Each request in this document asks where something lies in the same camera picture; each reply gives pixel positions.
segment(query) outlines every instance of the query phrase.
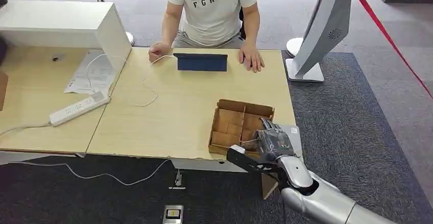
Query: gray carpet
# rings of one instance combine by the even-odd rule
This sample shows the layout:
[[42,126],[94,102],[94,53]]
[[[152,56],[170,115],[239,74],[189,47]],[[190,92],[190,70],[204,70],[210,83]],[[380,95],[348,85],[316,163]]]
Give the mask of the gray carpet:
[[329,53],[322,69],[323,84],[290,82],[308,168],[393,221],[431,223],[431,206],[355,56]]
[[[331,53],[325,83],[290,92],[308,168],[364,207],[398,223],[431,223],[433,211],[353,54]],[[82,175],[109,172],[138,180],[159,159],[48,157]],[[165,204],[183,204],[185,223],[283,223],[274,192],[261,200],[260,176],[186,171],[186,191],[169,191],[171,164],[125,187],[108,177],[81,180],[64,167],[0,166],[0,223],[160,223]],[[287,210],[287,223],[310,223]]]

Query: man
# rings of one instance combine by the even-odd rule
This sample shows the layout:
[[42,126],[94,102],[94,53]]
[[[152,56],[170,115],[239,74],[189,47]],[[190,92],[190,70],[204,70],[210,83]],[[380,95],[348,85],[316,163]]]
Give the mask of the man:
[[[239,12],[243,10],[246,40],[240,39]],[[181,28],[179,23],[182,11]],[[247,70],[260,71],[263,59],[256,48],[260,14],[257,0],[169,0],[162,21],[162,40],[149,49],[149,60],[168,55],[173,47],[235,48]]]

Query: charging cable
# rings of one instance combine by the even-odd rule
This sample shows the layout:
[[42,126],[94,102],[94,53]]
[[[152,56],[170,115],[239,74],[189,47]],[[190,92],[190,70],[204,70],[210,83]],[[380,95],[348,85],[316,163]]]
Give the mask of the charging cable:
[[48,127],[48,126],[51,126],[50,122],[43,123],[43,124],[35,124],[35,125],[15,126],[15,127],[5,129],[4,131],[0,131],[0,136],[8,133],[9,131],[14,131],[14,130],[19,130],[19,129],[28,129],[28,128],[42,128],[42,127]]
[[87,68],[86,68],[86,78],[87,78],[87,81],[89,82],[90,89],[91,89],[93,92],[97,92],[97,91],[93,88],[92,81],[91,81],[90,78],[89,78],[89,67],[90,67],[90,66],[92,65],[92,63],[93,63],[94,61],[96,61],[99,57],[104,57],[104,56],[106,56],[106,57],[115,57],[115,58],[119,58],[119,59],[122,59],[122,60],[126,63],[126,59],[125,59],[125,58],[120,57],[120,56],[108,55],[108,54],[100,54],[99,56],[97,56],[97,57],[95,57],[93,60],[91,60],[91,61],[89,62],[89,64],[87,65]]
[[[173,56],[173,55],[164,55],[164,56],[161,56],[160,58],[158,58],[158,59],[156,59],[155,61],[151,62],[150,65],[152,66],[154,63],[158,62],[159,60],[161,60],[161,59],[163,59],[163,58],[165,58],[165,57],[175,57],[175,56]],[[134,105],[134,106],[137,106],[137,107],[146,107],[146,106],[152,104],[154,101],[156,101],[156,99],[158,99],[158,93],[156,93],[156,91],[155,91],[154,89],[152,89],[149,85],[147,85],[147,84],[145,83],[146,78],[147,78],[147,77],[144,77],[144,79],[143,79],[143,84],[144,84],[148,89],[150,89],[150,90],[155,94],[155,96],[154,96],[153,99],[152,99],[150,102],[148,102],[148,103],[145,103],[145,104],[132,104],[132,105]]]
[[99,174],[99,175],[96,175],[96,176],[84,177],[84,176],[81,176],[81,175],[75,173],[75,171],[72,170],[72,168],[71,168],[68,164],[66,164],[66,163],[60,163],[60,164],[38,164],[38,163],[31,163],[31,162],[16,162],[16,161],[11,161],[11,162],[8,162],[8,164],[24,164],[24,165],[48,166],[48,167],[64,165],[64,166],[66,166],[66,167],[69,169],[70,172],[72,172],[72,174],[74,174],[74,176],[76,176],[76,177],[78,177],[78,178],[81,178],[81,179],[93,179],[93,178],[97,178],[97,177],[101,177],[101,176],[109,176],[109,177],[115,179],[116,181],[118,181],[119,183],[121,183],[121,184],[124,185],[124,186],[132,186],[132,185],[135,185],[135,184],[137,184],[137,183],[143,182],[143,181],[145,181],[145,180],[151,178],[151,177],[152,177],[152,176],[153,176],[153,175],[154,175],[154,174],[155,174],[155,173],[156,173],[156,172],[161,168],[161,166],[162,166],[164,163],[166,163],[167,161],[170,161],[170,159],[166,159],[166,160],[164,160],[164,161],[163,161],[163,162],[162,162],[162,163],[161,163],[161,164],[156,168],[156,170],[155,170],[152,174],[150,174],[148,177],[143,178],[143,179],[141,179],[141,180],[138,180],[138,181],[136,181],[136,182],[132,182],[132,183],[125,183],[125,182],[119,180],[119,178],[113,176],[112,174],[108,174],[108,173],[103,173],[103,174]]

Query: white power strip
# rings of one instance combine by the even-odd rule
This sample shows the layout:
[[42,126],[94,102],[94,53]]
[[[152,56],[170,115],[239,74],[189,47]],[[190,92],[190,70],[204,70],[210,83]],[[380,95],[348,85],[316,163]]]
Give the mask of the white power strip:
[[101,91],[95,92],[84,100],[50,114],[50,123],[52,126],[59,126],[71,119],[109,103],[110,100],[111,97],[106,96]]

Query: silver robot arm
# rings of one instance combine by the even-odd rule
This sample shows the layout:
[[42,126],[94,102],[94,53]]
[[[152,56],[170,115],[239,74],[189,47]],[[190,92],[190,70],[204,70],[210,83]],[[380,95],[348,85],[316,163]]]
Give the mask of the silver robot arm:
[[284,127],[261,119],[257,130],[261,162],[245,155],[246,149],[233,145],[227,160],[248,172],[278,173],[281,197],[286,206],[323,224],[393,224],[342,194],[338,188],[309,171],[302,158],[298,128]]
[[281,197],[287,207],[323,224],[395,224],[361,207],[336,187],[308,171],[299,158],[282,156],[277,161],[292,185],[281,189]]

